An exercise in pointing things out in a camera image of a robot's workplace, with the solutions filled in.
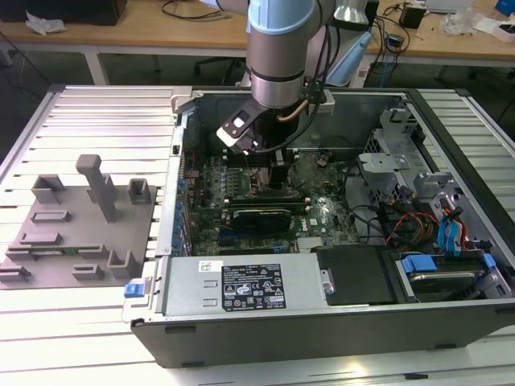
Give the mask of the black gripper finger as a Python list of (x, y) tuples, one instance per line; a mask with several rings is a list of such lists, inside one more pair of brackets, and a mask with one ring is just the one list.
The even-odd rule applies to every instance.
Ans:
[(278, 190), (287, 180), (290, 164), (284, 161), (270, 163), (270, 188)]

